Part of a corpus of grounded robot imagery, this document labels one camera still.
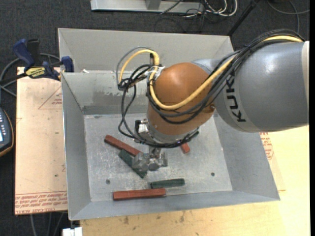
green block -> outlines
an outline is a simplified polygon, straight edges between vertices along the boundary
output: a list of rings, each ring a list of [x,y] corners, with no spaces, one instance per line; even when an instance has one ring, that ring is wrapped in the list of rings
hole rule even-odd
[[[127,151],[122,149],[119,152],[118,156],[132,168],[132,160],[133,160],[132,155],[130,155]],[[147,172],[141,172],[137,169],[133,169],[133,171],[136,172],[141,178],[144,178],[147,175]]]
[[[178,187],[178,186],[183,186],[183,185],[185,185],[185,180],[183,178],[162,180],[162,181],[156,181],[156,182],[150,183],[151,189],[170,188],[170,187]]]

black cord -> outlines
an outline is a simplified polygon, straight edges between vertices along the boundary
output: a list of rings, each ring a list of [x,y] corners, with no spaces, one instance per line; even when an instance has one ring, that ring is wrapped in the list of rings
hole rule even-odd
[[[165,11],[161,12],[160,15],[165,14],[167,12],[169,12],[170,10],[172,10],[173,8],[175,8],[180,2],[182,2],[183,0],[178,0],[175,4],[173,4],[171,7],[169,7],[168,9],[166,9]]]
[[[286,12],[286,11],[281,11],[281,10],[276,9],[276,8],[270,3],[269,0],[267,0],[267,3],[268,3],[268,5],[269,5],[272,9],[274,9],[276,12],[279,12],[279,13],[285,14],[285,15],[296,15],[296,21],[297,21],[297,29],[296,29],[296,32],[297,32],[297,33],[300,32],[300,17],[299,17],[299,15],[308,13],[308,12],[310,11],[309,9],[308,9],[308,10],[305,10],[305,11],[300,11],[300,12],[298,12],[297,9],[296,9],[296,7],[294,6],[294,4],[293,4],[291,1],[289,1],[289,3],[291,4],[291,6],[292,6],[294,12]]]

metal stand base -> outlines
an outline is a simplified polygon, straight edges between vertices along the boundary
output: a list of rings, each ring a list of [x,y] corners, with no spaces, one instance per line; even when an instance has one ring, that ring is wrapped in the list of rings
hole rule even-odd
[[[148,9],[146,0],[91,0],[91,10],[163,12],[175,3],[174,1],[161,1],[157,9]],[[202,10],[203,6],[198,2],[180,2],[170,12],[186,13],[192,9]]]

orange object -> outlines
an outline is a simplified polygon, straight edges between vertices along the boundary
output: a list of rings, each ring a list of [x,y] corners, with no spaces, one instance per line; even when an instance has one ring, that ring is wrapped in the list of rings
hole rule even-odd
[[[127,151],[130,155],[136,156],[139,154],[141,151],[137,150],[136,148],[131,147],[128,144],[125,144],[124,142],[116,139],[115,137],[112,137],[110,135],[107,135],[104,139],[104,141],[111,146],[114,146],[116,148],[119,148],[120,150],[124,149]]]
[[[184,154],[186,154],[186,153],[188,153],[188,152],[190,151],[190,148],[189,148],[188,143],[182,144],[182,145],[181,145],[181,149],[182,149],[182,152],[183,152]]]
[[[128,200],[139,198],[157,198],[166,195],[165,188],[158,189],[144,189],[144,190],[131,190],[131,191],[115,191],[113,192],[113,200]]]

blue clamp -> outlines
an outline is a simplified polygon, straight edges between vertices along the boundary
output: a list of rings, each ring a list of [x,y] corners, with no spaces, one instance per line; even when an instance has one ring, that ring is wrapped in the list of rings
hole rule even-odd
[[[34,60],[33,55],[27,48],[25,39],[21,39],[14,44],[13,52],[19,59],[23,60],[27,64],[24,68],[24,73],[30,78],[49,78],[58,81],[60,80],[60,73],[51,67],[48,62],[44,61],[40,66],[38,65],[38,60]],[[73,62],[69,56],[62,57],[61,63],[65,67],[65,72],[74,72]]]

